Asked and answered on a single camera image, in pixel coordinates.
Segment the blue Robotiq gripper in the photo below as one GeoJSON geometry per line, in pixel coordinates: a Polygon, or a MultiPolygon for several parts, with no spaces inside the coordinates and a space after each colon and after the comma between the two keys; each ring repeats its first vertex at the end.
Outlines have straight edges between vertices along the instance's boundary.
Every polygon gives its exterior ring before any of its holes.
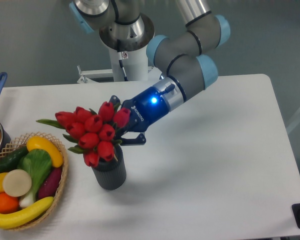
{"type": "MultiPolygon", "coordinates": [[[[109,99],[114,108],[119,108],[121,100],[112,95],[109,99]]],[[[168,104],[160,96],[159,91],[151,86],[131,99],[123,101],[122,107],[130,110],[127,132],[139,133],[136,138],[120,137],[121,146],[141,146],[146,143],[143,133],[150,125],[169,113],[168,104]]]]}

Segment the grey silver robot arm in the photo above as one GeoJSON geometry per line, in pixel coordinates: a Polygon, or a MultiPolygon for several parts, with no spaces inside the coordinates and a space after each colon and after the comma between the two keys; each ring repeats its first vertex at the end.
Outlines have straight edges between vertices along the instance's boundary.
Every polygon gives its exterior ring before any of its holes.
{"type": "Polygon", "coordinates": [[[73,0],[69,8],[81,28],[98,32],[108,48],[116,82],[145,81],[148,65],[161,71],[161,79],[135,97],[116,106],[130,109],[129,122],[114,139],[122,145],[143,145],[153,123],[213,84],[219,74],[206,55],[230,37],[228,21],[213,15],[205,0],[179,0],[177,6],[186,32],[176,39],[155,35],[151,19],[138,0],[73,0]]]}

